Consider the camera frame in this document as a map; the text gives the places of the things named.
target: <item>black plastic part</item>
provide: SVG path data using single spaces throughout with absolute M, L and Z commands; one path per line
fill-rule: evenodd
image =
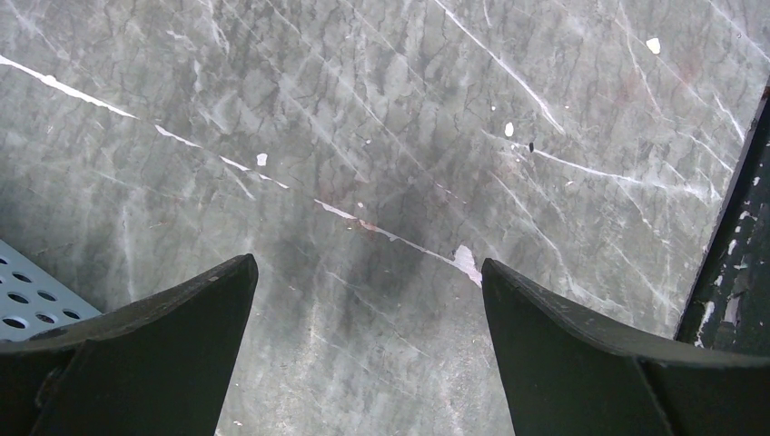
M 490 259 L 481 273 L 517 436 L 770 434 L 770 359 L 641 332 Z
M 253 256 L 115 312 L 0 344 L 0 433 L 206 435 L 258 278 Z
M 770 356 L 770 82 L 676 339 Z

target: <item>marble slab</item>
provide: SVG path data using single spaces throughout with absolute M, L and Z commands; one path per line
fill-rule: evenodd
M 4 0 L 0 238 L 102 311 L 254 253 L 218 434 L 509 434 L 481 261 L 672 336 L 769 55 L 759 0 Z

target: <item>perforated metal panel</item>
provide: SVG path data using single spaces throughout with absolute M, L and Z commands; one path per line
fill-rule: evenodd
M 0 241 L 0 341 L 23 341 L 99 314 L 91 304 Z

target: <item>gray marble floor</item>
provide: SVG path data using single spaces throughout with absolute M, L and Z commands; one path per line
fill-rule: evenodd
M 103 311 L 254 253 L 218 434 L 512 433 L 480 263 L 673 335 L 762 4 L 3 0 L 0 237 Z

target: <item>marble surface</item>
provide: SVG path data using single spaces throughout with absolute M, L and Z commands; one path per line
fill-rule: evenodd
M 254 253 L 217 434 L 510 434 L 481 261 L 672 336 L 762 3 L 3 0 L 0 237 L 103 311 Z

